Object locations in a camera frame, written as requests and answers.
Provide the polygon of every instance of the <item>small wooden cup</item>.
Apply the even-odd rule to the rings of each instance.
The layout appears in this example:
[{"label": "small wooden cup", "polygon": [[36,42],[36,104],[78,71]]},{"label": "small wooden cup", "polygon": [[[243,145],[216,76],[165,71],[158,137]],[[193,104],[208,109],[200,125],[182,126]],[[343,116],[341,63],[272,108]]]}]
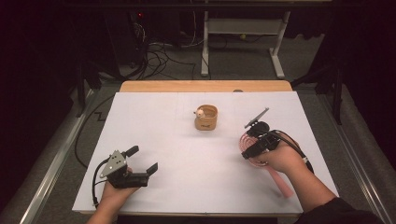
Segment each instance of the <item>small wooden cup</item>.
[{"label": "small wooden cup", "polygon": [[195,118],[195,128],[200,131],[212,131],[218,121],[218,109],[213,105],[200,105],[197,110],[204,110],[204,117]]}]

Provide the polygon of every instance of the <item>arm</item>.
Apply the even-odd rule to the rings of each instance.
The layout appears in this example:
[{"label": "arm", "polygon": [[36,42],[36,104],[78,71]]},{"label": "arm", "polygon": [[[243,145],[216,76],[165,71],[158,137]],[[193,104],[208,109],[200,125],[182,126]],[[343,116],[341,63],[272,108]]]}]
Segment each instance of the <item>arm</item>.
[{"label": "arm", "polygon": [[304,212],[309,212],[336,197],[308,170],[301,156],[283,141],[279,142],[275,150],[263,153],[254,160],[267,161],[271,167],[288,177]]},{"label": "arm", "polygon": [[88,224],[110,224],[126,200],[139,188],[115,189],[110,183],[105,183],[102,199]]}]

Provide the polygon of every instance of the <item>white paper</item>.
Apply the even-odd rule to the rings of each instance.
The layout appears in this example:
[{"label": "white paper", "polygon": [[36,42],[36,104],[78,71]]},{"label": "white paper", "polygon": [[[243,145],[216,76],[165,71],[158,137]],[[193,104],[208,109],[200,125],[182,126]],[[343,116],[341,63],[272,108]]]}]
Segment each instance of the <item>white paper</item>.
[{"label": "white paper", "polygon": [[[218,109],[215,130],[195,129],[193,112],[200,105]],[[122,213],[242,216],[303,212],[295,193],[284,198],[268,172],[252,166],[240,154],[238,141],[246,131],[244,126],[265,107],[270,109],[261,121],[271,130],[292,136],[316,176],[337,193],[296,92],[123,92],[113,101],[73,210],[93,212],[94,169],[114,150],[138,145],[140,151],[127,159],[134,172],[146,172],[155,162],[159,169],[148,187],[130,197]],[[99,200],[102,190],[103,184],[96,186]]]}]

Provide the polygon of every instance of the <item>metal rail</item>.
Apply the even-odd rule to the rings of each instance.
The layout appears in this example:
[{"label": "metal rail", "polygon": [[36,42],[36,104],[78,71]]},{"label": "metal rail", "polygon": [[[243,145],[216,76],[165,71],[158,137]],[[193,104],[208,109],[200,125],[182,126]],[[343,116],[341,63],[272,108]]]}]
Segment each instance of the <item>metal rail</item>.
[{"label": "metal rail", "polygon": [[60,175],[62,168],[64,167],[64,163],[67,159],[67,156],[70,152],[70,147],[75,141],[78,130],[80,129],[84,119],[87,116],[87,109],[90,109],[94,99],[97,96],[97,93],[94,93],[90,90],[87,94],[87,101],[89,101],[86,110],[82,113],[82,115],[75,121],[72,131],[67,137],[66,141],[60,146],[58,152],[55,155],[55,158],[52,161],[52,164],[49,166],[49,169],[41,181],[40,186],[35,193],[32,201],[29,204],[29,207],[26,209],[22,219],[21,224],[30,224],[36,223],[41,211],[50,196],[50,193],[55,186],[56,180]]},{"label": "metal rail", "polygon": [[367,202],[370,204],[373,212],[378,215],[384,221],[384,223],[393,224],[393,221],[391,220],[387,209],[385,208],[384,204],[382,204],[382,201],[379,198],[375,185],[365,172],[364,166],[361,164],[361,161],[355,152],[355,148],[349,142],[342,126],[338,125],[334,120],[332,116],[332,107],[329,101],[323,94],[318,95],[318,98],[319,101],[322,103],[323,107],[325,108],[330,120],[332,121],[332,124],[337,131],[338,136],[340,137],[341,143],[346,149],[346,159],[349,161],[352,172],[355,174],[356,179],[361,186],[361,191],[366,197]]}]

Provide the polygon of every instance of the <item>wooden edge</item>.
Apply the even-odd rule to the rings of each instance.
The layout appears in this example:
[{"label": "wooden edge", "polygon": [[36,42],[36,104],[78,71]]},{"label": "wooden edge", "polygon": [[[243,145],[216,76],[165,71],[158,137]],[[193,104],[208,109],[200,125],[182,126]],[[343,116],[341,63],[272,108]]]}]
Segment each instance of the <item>wooden edge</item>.
[{"label": "wooden edge", "polygon": [[133,212],[133,213],[122,213],[119,215],[122,216],[140,216],[140,217],[262,217],[262,218],[276,218],[276,217],[298,217],[300,214],[245,214],[245,213],[237,213],[237,214],[229,214],[229,213],[142,213],[142,212]]},{"label": "wooden edge", "polygon": [[292,91],[286,80],[151,80],[125,81],[120,92]]}]

